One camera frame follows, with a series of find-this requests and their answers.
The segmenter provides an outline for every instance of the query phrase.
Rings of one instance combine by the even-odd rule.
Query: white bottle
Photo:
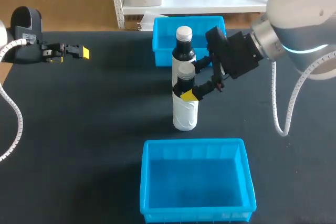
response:
[[[193,62],[196,60],[196,54],[192,47],[191,40],[193,31],[188,26],[181,26],[176,31],[176,47],[173,50],[173,73],[172,84],[177,83],[177,70],[183,62]]]
[[[180,96],[195,86],[195,67],[183,62],[177,71],[177,83],[173,88],[173,123],[180,131],[190,131],[197,124],[198,101],[184,102]]]

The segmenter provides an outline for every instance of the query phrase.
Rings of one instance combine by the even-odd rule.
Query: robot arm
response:
[[[29,46],[11,49],[3,62],[31,64],[38,62],[63,62],[63,58],[89,58],[89,50],[82,45],[64,43],[48,44],[43,40],[42,18],[38,10],[21,6],[12,14],[10,28],[0,21],[0,49],[13,40],[26,39]]]
[[[219,68],[233,79],[255,69],[258,61],[277,61],[288,55],[299,72],[336,51],[336,4],[334,0],[268,0],[266,13],[252,24],[251,32],[226,38],[215,27],[206,33],[209,57],[195,63],[196,73],[212,62],[211,81],[181,95],[184,101],[201,100],[214,89],[221,89]],[[336,76],[336,59],[319,65],[311,79]]]

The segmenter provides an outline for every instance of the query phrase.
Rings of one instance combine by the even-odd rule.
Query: white cable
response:
[[[2,59],[4,58],[5,54],[9,50],[11,50],[13,47],[24,46],[26,44],[27,44],[26,39],[18,39],[18,40],[14,40],[11,43],[4,46],[3,49],[0,51],[0,63],[1,63]],[[12,108],[15,110],[15,113],[17,115],[17,120],[18,120],[18,130],[17,130],[17,133],[16,133],[16,137],[14,139],[14,142],[9,147],[9,149],[3,155],[0,156],[0,162],[1,162],[13,152],[13,150],[15,149],[17,144],[19,143],[21,135],[22,135],[22,130],[23,130],[23,118],[22,118],[22,114],[21,114],[20,109],[15,104],[15,102],[8,96],[8,94],[5,92],[1,83],[0,83],[0,94],[9,103],[9,105],[12,106]]]
[[[336,51],[331,52],[325,56],[322,56],[318,60],[314,61],[301,75],[298,82],[296,83],[294,90],[292,92],[292,95],[289,100],[288,109],[287,109],[287,115],[286,115],[286,121],[285,121],[285,129],[282,131],[279,125],[278,121],[278,111],[277,111],[277,98],[276,98],[276,74],[277,74],[277,66],[275,62],[272,62],[272,108],[273,108],[273,119],[274,119],[274,125],[279,133],[280,136],[287,136],[290,128],[290,122],[292,120],[292,114],[293,109],[295,105],[296,98],[299,94],[299,91],[304,83],[304,81],[307,79],[307,77],[314,71],[315,68],[317,68],[322,63],[336,58]]]

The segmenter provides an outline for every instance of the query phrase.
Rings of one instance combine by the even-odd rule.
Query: blue plastic crate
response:
[[[255,210],[243,140],[145,142],[140,212],[146,222],[248,221]]]
[[[153,51],[157,67],[172,65],[172,52],[176,46],[176,30],[180,26],[188,26],[193,30],[192,44],[196,59],[202,59],[209,53],[206,49],[205,33],[218,26],[225,33],[223,17],[171,17],[156,18],[153,32]]]

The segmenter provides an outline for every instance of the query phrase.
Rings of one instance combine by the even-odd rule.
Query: black tabletop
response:
[[[238,137],[245,142],[257,211],[252,223],[336,222],[335,80],[307,81],[288,137],[274,128],[270,63],[199,104],[198,125],[172,124],[171,69],[156,68],[147,32],[46,33],[86,45],[91,60],[15,65],[4,85],[24,117],[21,141],[0,163],[0,223],[144,223],[139,211],[145,140]],[[197,76],[202,83],[211,69]],[[299,75],[278,62],[283,125]],[[0,150],[15,137],[0,99]]]

